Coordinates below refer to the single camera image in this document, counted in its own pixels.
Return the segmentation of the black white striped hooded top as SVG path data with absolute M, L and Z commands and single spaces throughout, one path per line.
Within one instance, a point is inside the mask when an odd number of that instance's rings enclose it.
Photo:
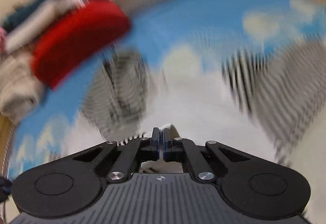
M 157 73 L 140 53 L 117 52 L 100 65 L 81 113 L 122 144 L 164 124 L 286 163 L 323 106 L 325 42 L 312 36 L 271 55 L 238 50 L 210 72 L 188 47 Z

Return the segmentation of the white folded clothes stack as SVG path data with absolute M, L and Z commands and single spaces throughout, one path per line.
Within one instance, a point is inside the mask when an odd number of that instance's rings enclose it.
M 59 17 L 83 8 L 83 0 L 45 0 L 12 31 L 1 27 L 1 55 L 8 55 L 27 45 Z

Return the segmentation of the blue cream patterned bedsheet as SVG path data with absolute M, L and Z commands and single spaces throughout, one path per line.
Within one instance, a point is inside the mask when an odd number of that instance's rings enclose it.
M 325 42 L 325 5 L 310 0 L 128 0 L 131 30 L 96 52 L 49 91 L 14 133 L 8 164 L 10 223 L 325 223 L 325 106 L 286 163 L 212 134 L 191 139 L 216 180 L 199 183 L 179 162 L 143 162 L 128 181 L 109 183 L 111 151 L 81 106 L 100 65 L 117 52 L 141 54 L 159 72 L 188 47 L 204 72 L 238 50 L 274 54 L 316 36 Z

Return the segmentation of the cream folded fleece blanket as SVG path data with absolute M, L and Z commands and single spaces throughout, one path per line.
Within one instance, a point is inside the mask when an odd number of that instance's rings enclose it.
M 1 114 L 18 124 L 45 95 L 46 86 L 30 68 L 32 54 L 8 56 L 1 62 Z

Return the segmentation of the red folded blanket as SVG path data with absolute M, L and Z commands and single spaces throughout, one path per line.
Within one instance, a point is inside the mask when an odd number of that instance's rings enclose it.
M 42 34 L 33 52 L 32 72 L 53 89 L 82 61 L 123 36 L 130 27 L 128 16 L 113 1 L 88 0 Z

